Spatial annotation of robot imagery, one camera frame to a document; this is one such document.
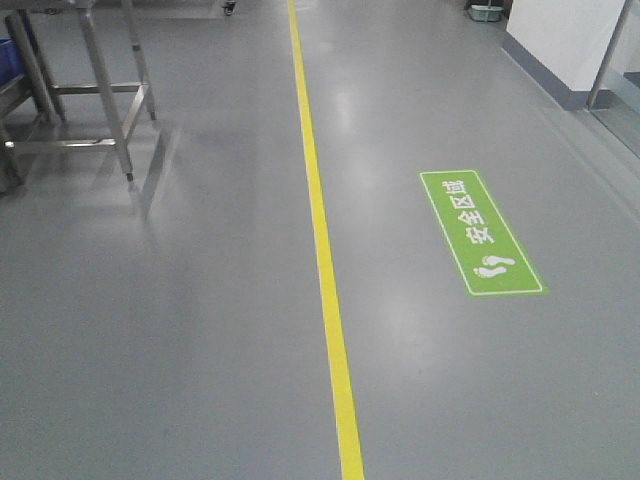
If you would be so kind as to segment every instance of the glass door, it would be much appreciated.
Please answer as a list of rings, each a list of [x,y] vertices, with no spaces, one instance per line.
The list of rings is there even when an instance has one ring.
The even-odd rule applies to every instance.
[[[640,157],[640,0],[626,0],[589,110]]]

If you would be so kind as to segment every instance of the white wall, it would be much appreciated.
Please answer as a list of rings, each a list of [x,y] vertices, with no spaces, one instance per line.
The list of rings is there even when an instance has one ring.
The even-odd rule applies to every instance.
[[[573,91],[589,91],[624,0],[514,0],[507,32]]]

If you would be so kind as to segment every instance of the metal table leg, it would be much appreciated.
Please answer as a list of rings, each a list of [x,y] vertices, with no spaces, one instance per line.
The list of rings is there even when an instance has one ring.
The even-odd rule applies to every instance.
[[[120,124],[120,116],[118,115],[118,108],[111,89],[109,72],[107,71],[104,56],[96,38],[91,9],[78,8],[77,11],[82,34],[84,35],[87,50],[89,51],[89,59],[91,60],[91,65],[93,66],[93,71],[96,76],[98,90],[100,91],[100,98],[107,117],[107,123],[109,124],[111,135],[116,143],[115,149],[120,160],[120,167],[122,168],[122,173],[127,176],[127,180],[132,181],[133,166],[131,165],[131,158],[129,157],[129,149],[127,148],[127,143]]]
[[[7,19],[7,26],[20,52],[25,71],[33,86],[33,96],[38,110],[45,114],[47,121],[57,125],[60,123],[56,107],[49,93],[47,81],[40,69],[38,59],[31,48],[31,40],[19,14],[14,13]]]
[[[18,185],[22,185],[24,180],[20,175],[20,171],[18,170],[18,163],[16,162],[15,154],[11,151],[11,149],[7,148],[6,142],[9,142],[9,134],[4,128],[4,124],[0,121],[0,153],[6,158],[7,165],[5,171],[7,176],[10,177],[10,180],[13,180]]]
[[[147,62],[142,53],[142,47],[140,45],[140,38],[135,27],[135,20],[133,17],[133,3],[132,0],[122,0],[122,11],[124,13],[124,19],[127,24],[127,30],[129,31],[129,40],[131,42],[131,48],[133,50],[133,56],[136,60],[136,67],[138,69],[138,78],[140,83],[147,85],[147,94],[145,101],[147,103],[147,112],[151,116],[151,120],[156,119],[156,106],[153,98],[153,91],[151,89],[151,83],[149,81],[149,70],[147,69]]]
[[[56,110],[56,113],[60,117],[62,122],[66,122],[66,116],[64,113],[64,107],[62,105],[62,101],[60,100],[60,96],[53,88],[55,81],[53,79],[53,75],[51,74],[51,68],[49,68],[49,63],[47,62],[47,58],[40,48],[40,44],[36,39],[35,34],[33,33],[33,27],[31,26],[31,19],[26,10],[18,10],[18,14],[20,15],[20,19],[22,20],[22,24],[26,29],[27,36],[29,37],[29,41],[31,43],[31,49],[35,54],[36,61],[38,62],[38,66],[40,71],[42,72],[42,77],[44,78],[45,84],[47,85],[47,90],[49,91],[49,95],[51,97],[51,101]]]

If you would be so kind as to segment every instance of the blue container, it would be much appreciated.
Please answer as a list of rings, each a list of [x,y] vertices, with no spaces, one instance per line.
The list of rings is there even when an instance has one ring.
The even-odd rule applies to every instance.
[[[10,82],[18,75],[24,75],[18,50],[13,40],[0,38],[0,85]]]

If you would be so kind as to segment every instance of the safety area sign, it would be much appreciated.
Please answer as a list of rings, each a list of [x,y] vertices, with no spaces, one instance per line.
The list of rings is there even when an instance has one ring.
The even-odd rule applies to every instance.
[[[476,171],[420,178],[470,295],[549,293]]]

